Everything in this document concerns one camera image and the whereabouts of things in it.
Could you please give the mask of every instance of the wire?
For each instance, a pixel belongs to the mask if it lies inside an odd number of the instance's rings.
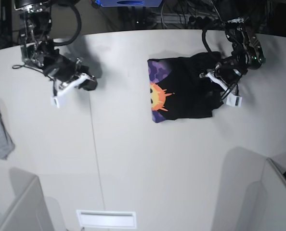
[[[164,19],[163,19],[163,8],[164,8],[164,5],[165,5],[165,0],[163,0],[162,6],[161,6],[161,13],[160,13],[161,14],[161,25],[165,26],[165,28],[167,29],[168,26],[165,24]]]
[[[59,0],[59,1],[63,4],[65,4],[66,6],[68,6],[75,13],[76,19],[77,19],[77,29],[76,29],[74,35],[72,36],[72,38],[70,40],[65,41],[65,42],[54,42],[54,46],[56,46],[56,47],[66,46],[66,45],[71,44],[74,40],[76,40],[76,38],[80,34],[80,31],[82,28],[82,21],[81,21],[80,13],[77,10],[77,8],[75,7],[75,5],[71,2],[69,2],[68,0]]]
[[[184,27],[185,27],[185,29],[187,29],[187,28],[188,28],[188,25],[187,25],[187,20],[186,20],[185,12],[183,11],[183,6],[182,6],[182,4],[181,4],[181,1],[180,1],[180,0],[177,0],[177,2],[178,2],[178,3],[179,3],[179,5],[181,6],[181,10],[182,10],[183,18],[184,18],[184,20],[185,20],[185,25],[184,25]]]
[[[210,22],[206,27],[203,28],[203,31],[202,31],[202,41],[203,41],[203,44],[204,44],[204,47],[206,48],[207,52],[210,54],[210,56],[216,60],[217,62],[220,61],[220,59],[218,59],[215,55],[213,55],[207,41],[206,41],[206,32],[208,29],[210,29],[212,26],[214,26],[214,24],[217,24],[219,21],[218,20],[215,20],[215,21],[212,21]]]
[[[35,68],[33,68],[33,67],[27,66],[26,64],[23,64],[23,65],[15,64],[15,65],[12,66],[12,69],[13,69],[13,70],[17,70],[17,69],[20,69],[20,68],[22,68],[22,67],[25,67],[25,68],[27,68],[27,69],[31,69],[31,70],[34,70],[34,71],[37,71],[37,72],[43,74],[42,71],[37,70],[37,69],[35,69]],[[53,79],[52,77],[50,77],[50,76],[46,76],[46,77],[48,77],[48,78],[50,79],[50,81],[53,81],[53,80],[54,80],[54,79]]]
[[[241,79],[242,76],[243,76],[243,75],[239,76],[238,79],[237,79],[234,83],[232,83],[232,84],[228,87],[228,89],[222,94],[222,96],[221,96],[221,101],[225,100],[225,98],[228,97],[228,95],[233,91],[233,89],[234,89],[235,87],[236,87],[236,96],[238,96],[238,94],[239,94],[238,82],[240,81],[240,79]]]
[[[174,24],[169,24],[169,26],[173,26],[173,27],[176,27],[177,29],[182,29],[182,28],[180,28],[180,27],[178,27],[178,26],[176,26],[176,25],[174,25]]]

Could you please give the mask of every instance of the white table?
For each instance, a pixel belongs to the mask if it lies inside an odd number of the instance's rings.
[[[85,36],[86,47],[69,50],[92,54],[103,76],[96,91],[71,93],[61,110],[50,106],[45,78],[11,70],[19,48],[2,50],[0,100],[16,150],[0,165],[38,174],[70,230],[79,229],[75,209],[136,211],[142,231],[234,230],[264,157],[286,152],[286,38],[259,39],[267,63],[243,77],[241,108],[160,124],[152,121],[147,60],[205,51],[201,31]],[[212,50],[232,50],[223,32],[207,40]]]

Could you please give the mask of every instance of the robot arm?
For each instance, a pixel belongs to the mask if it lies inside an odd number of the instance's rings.
[[[59,3],[70,7],[76,15],[77,30],[73,37],[65,42],[54,42],[50,38],[52,26],[51,7]],[[78,10],[69,0],[15,0],[15,9],[21,10],[20,47],[22,61],[25,65],[39,68],[45,76],[50,76],[61,83],[53,90],[54,102],[59,106],[58,98],[72,88],[94,90],[97,86],[96,78],[89,74],[89,68],[81,65],[78,58],[71,61],[59,53],[58,46],[72,43],[80,33],[81,18]]]
[[[211,22],[202,32],[203,44],[211,56],[211,49],[206,41],[206,32],[215,25],[222,25],[227,39],[232,43],[233,51],[230,57],[217,59],[213,70],[201,77],[208,77],[219,84],[224,92],[223,100],[228,97],[227,104],[240,106],[241,97],[238,95],[238,81],[248,69],[259,69],[265,63],[261,44],[248,23],[248,17],[241,15],[248,11],[246,1],[240,0],[210,0],[219,19]]]

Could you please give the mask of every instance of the sun graphic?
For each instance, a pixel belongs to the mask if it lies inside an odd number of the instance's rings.
[[[150,90],[152,110],[162,110],[167,112],[167,109],[164,108],[164,103],[166,102],[166,97],[170,96],[172,93],[166,93],[167,89],[163,90],[156,83],[150,83]]]

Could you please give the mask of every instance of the white vent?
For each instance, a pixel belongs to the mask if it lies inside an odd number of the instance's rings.
[[[77,210],[81,227],[104,229],[136,229],[135,212]]]

